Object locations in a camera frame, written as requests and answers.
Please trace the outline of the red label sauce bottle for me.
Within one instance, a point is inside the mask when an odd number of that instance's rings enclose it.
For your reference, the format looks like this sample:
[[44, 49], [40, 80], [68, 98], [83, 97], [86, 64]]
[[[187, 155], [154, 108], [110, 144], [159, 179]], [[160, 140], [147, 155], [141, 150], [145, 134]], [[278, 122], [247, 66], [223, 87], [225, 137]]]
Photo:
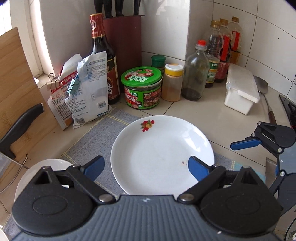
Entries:
[[228, 28], [228, 20], [220, 19], [220, 33], [223, 36], [224, 44], [220, 50], [220, 62], [214, 80], [217, 83], [224, 81], [229, 68], [232, 33]]

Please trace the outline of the dark red knife block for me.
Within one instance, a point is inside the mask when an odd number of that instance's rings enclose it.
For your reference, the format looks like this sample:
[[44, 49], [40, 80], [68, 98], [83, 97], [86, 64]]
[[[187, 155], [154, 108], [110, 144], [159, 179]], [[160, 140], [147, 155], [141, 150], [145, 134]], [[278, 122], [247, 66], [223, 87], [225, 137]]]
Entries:
[[105, 13], [107, 39], [116, 53], [118, 74], [142, 65], [140, 1], [133, 2], [133, 15], [123, 14], [123, 1], [94, 1], [97, 13]]

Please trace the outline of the white red salt bag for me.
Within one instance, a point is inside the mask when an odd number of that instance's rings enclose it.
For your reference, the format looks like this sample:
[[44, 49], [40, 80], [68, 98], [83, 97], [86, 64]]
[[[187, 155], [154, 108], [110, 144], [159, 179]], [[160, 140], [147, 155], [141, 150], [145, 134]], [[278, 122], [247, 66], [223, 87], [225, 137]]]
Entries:
[[51, 94], [47, 103], [62, 130], [65, 130], [73, 121], [65, 99], [68, 97], [68, 85], [76, 77], [77, 65], [80, 61], [82, 61], [81, 55], [75, 54], [65, 62], [58, 77], [52, 73], [48, 75], [50, 80], [46, 86]]

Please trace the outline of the black handled kitchen knife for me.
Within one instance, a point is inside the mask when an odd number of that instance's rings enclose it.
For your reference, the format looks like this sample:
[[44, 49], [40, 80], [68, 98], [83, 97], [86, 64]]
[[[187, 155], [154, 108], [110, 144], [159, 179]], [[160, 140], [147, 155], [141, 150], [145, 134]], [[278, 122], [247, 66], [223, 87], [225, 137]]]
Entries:
[[1, 138], [1, 177], [11, 162], [17, 163], [11, 145], [21, 138], [27, 130], [30, 130], [30, 134], [40, 132], [42, 128], [38, 126], [40, 124], [39, 116], [43, 113], [44, 105], [42, 103], [34, 105], [25, 111]]

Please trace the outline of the green lid sauce jar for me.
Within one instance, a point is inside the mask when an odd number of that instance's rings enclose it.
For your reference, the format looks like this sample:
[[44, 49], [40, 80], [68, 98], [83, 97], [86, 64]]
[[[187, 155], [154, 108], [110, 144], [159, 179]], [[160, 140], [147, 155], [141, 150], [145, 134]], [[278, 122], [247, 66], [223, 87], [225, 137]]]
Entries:
[[159, 104], [163, 76], [158, 68], [140, 66], [121, 75], [125, 101], [134, 109], [146, 110]]

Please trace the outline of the black stove edge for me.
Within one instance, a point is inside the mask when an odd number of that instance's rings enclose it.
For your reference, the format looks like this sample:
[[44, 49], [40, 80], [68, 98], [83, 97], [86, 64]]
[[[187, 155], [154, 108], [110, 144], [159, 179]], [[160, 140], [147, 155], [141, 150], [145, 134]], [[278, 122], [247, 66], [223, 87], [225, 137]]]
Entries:
[[281, 100], [281, 103], [283, 104], [283, 107], [284, 107], [285, 112], [287, 114], [290, 125], [295, 130], [295, 126], [296, 126], [295, 103], [293, 103], [292, 101], [290, 101], [288, 98], [284, 97], [281, 94], [279, 95], [279, 98]]

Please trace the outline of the white blue clipped bag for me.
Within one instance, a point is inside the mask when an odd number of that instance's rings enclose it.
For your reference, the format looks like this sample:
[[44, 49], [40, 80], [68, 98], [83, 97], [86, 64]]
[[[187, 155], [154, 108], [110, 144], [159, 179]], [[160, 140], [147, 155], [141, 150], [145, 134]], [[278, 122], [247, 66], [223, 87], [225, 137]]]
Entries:
[[65, 99], [74, 128], [108, 113], [106, 77], [104, 59], [100, 54], [91, 54], [78, 63], [77, 75], [68, 85]]

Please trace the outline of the bamboo cutting board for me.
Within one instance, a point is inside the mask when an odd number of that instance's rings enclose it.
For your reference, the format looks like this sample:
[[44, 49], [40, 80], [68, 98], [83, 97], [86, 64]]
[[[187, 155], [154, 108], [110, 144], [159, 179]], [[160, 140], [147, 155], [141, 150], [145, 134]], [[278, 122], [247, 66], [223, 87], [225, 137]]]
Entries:
[[1, 138], [22, 114], [38, 104], [43, 106], [44, 112], [10, 145], [14, 160], [24, 158], [57, 126], [57, 121], [34, 81], [19, 31], [13, 28], [1, 35]]

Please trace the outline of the grey checked dish mat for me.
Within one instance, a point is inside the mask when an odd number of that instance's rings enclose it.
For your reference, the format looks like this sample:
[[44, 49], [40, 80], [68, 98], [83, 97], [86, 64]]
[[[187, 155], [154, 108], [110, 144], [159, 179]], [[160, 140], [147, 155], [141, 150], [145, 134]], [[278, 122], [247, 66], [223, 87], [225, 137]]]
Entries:
[[[100, 187], [110, 191], [116, 198], [126, 194], [114, 178], [110, 164], [110, 153], [112, 145], [118, 134], [130, 123], [140, 118], [126, 113], [117, 108], [113, 109], [107, 116], [99, 119], [94, 127], [90, 128], [79, 140], [59, 157], [71, 164], [84, 165], [94, 157], [101, 155], [105, 159], [105, 168], [102, 174], [95, 180]], [[214, 153], [215, 164], [222, 165], [229, 170], [238, 171], [243, 164]], [[11, 240], [20, 229], [13, 221], [12, 215], [4, 224], [3, 228], [8, 239]]]

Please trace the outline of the white plastic seasoning box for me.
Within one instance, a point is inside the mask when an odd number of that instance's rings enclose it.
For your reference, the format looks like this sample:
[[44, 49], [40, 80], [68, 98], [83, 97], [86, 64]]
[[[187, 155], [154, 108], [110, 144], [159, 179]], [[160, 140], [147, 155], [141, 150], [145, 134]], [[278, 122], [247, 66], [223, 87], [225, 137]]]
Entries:
[[248, 115], [252, 106], [259, 101], [253, 74], [245, 68], [230, 64], [226, 80], [225, 106]]

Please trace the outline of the dark soy sauce bottle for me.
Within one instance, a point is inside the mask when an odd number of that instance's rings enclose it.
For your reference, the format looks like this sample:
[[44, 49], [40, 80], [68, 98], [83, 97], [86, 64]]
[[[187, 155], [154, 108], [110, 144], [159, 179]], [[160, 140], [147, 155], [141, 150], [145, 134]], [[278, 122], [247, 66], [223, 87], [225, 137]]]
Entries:
[[104, 59], [105, 73], [107, 75], [108, 103], [112, 105], [120, 100], [119, 78], [116, 55], [107, 40], [103, 19], [103, 13], [89, 16], [93, 41], [91, 54], [100, 54], [100, 57]]

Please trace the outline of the clear glass bottle red cap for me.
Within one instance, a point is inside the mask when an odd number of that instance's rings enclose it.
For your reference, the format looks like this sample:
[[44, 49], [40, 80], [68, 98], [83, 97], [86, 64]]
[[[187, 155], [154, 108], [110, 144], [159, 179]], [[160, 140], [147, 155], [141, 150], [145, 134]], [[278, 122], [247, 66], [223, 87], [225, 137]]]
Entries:
[[197, 101], [202, 97], [210, 69], [206, 50], [206, 41], [198, 40], [195, 52], [186, 59], [181, 95], [187, 100]]

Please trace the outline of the green cap small jar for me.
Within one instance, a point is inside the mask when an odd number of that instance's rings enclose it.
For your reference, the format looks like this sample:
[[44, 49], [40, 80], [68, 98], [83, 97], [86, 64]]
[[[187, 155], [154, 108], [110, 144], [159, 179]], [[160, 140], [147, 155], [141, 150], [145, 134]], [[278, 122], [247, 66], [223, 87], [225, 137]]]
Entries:
[[162, 73], [165, 73], [165, 64], [166, 57], [163, 55], [153, 55], [151, 56], [151, 66], [154, 68], [158, 68], [158, 70]]

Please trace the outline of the yellow lid spice jar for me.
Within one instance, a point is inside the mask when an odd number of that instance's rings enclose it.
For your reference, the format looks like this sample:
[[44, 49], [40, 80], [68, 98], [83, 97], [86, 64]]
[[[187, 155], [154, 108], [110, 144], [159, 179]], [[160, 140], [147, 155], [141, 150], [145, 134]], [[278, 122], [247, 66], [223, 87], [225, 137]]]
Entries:
[[162, 83], [162, 99], [170, 102], [180, 100], [184, 67], [181, 64], [166, 64]]

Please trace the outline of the white plate with fruit print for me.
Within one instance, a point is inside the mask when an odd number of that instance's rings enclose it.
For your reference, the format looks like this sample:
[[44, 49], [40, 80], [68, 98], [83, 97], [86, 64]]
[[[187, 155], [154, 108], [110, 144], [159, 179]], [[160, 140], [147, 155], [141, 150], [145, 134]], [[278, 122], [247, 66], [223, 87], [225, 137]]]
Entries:
[[125, 127], [110, 156], [112, 173], [130, 195], [173, 195], [177, 198], [197, 180], [189, 172], [191, 156], [215, 163], [212, 146], [196, 126], [181, 118], [156, 115]]

